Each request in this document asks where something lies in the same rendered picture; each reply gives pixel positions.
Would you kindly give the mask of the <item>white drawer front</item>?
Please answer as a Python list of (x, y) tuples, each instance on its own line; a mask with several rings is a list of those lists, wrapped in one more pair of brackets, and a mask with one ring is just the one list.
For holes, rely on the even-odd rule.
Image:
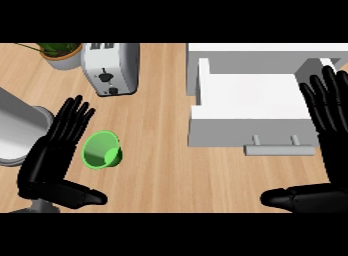
[(309, 118), (229, 117), (220, 110), (194, 106), (189, 118), (191, 147), (242, 147), (257, 135), (263, 145), (288, 145), (296, 135), (302, 145), (319, 146)]

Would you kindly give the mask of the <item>green cup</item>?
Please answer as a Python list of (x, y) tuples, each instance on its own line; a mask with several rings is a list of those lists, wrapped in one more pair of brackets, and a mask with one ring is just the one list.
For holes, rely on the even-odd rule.
[(83, 145), (82, 157), (86, 166), (93, 170), (115, 167), (121, 163), (121, 143), (113, 131), (102, 130), (89, 137)]

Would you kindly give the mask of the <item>green plant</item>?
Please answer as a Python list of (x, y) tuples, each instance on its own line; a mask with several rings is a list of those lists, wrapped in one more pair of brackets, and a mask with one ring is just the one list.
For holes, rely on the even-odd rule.
[(62, 57), (77, 50), (80, 43), (39, 43), (37, 47), (20, 43), (20, 46), (39, 51), (49, 57)]

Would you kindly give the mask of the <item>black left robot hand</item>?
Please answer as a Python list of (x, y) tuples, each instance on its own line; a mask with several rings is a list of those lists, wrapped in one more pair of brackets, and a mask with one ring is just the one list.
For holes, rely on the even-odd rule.
[(39, 138), (20, 170), (22, 198), (43, 199), (71, 209), (108, 203), (108, 196), (101, 191), (65, 179), (95, 112), (82, 95), (67, 99), (48, 134)]

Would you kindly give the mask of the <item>grey plant pot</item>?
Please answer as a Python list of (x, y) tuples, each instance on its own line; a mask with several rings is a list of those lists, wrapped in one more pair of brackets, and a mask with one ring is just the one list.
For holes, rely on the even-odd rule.
[(77, 49), (65, 56), (49, 57), (46, 54), (42, 54), (42, 56), (55, 69), (67, 71), (82, 66), (82, 51), (83, 46), (79, 46)]

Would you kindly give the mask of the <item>silver toaster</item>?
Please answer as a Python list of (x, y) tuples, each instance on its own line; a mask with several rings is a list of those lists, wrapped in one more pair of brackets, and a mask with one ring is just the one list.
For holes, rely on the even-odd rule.
[(139, 65), (139, 43), (83, 44), (83, 72), (101, 97), (136, 93), (139, 87)]

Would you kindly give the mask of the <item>white open drawer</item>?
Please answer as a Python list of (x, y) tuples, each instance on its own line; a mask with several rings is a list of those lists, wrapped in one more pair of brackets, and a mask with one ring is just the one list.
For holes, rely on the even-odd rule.
[(192, 106), (195, 120), (310, 119), (299, 84), (330, 65), (331, 58), (309, 59), (294, 74), (211, 74), (210, 60), (198, 65), (200, 103)]

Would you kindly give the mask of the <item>grey cylindrical appliance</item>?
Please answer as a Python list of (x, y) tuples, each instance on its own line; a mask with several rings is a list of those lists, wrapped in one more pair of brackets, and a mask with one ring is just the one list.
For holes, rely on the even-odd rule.
[(53, 114), (30, 106), (0, 87), (0, 165), (20, 166), (39, 138), (48, 133)]

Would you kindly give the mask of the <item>white cabinet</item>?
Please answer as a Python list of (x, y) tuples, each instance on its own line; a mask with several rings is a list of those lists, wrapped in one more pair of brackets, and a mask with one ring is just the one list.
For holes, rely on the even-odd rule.
[(310, 58), (328, 58), (341, 68), (348, 62), (348, 43), (188, 43), (189, 96), (195, 95), (203, 58), (213, 74), (294, 74)]

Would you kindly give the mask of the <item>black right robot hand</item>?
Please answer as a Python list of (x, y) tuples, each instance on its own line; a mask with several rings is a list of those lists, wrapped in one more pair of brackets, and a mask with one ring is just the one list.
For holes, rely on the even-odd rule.
[(262, 204), (293, 213), (348, 213), (348, 73), (322, 68), (322, 78), (300, 84), (318, 131), (330, 182), (262, 194)]

